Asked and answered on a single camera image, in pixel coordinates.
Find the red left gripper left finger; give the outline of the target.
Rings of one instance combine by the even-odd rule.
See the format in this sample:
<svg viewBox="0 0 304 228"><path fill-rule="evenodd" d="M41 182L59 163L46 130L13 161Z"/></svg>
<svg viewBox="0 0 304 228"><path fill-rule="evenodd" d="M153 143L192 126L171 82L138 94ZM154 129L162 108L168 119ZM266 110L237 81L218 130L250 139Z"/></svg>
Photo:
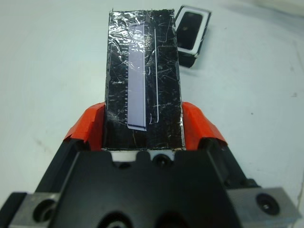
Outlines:
<svg viewBox="0 0 304 228"><path fill-rule="evenodd" d="M60 192L78 152L101 150L104 114L104 102L84 111L64 137L35 192Z"/></svg>

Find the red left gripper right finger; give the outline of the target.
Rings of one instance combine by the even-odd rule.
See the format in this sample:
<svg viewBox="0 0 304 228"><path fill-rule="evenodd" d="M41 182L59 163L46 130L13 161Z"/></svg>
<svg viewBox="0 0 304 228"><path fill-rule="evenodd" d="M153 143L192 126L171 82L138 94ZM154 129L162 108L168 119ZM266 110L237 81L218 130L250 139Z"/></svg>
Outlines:
<svg viewBox="0 0 304 228"><path fill-rule="evenodd" d="M197 106L184 102L182 112L186 149L209 151L226 189L260 187L245 176L223 135Z"/></svg>

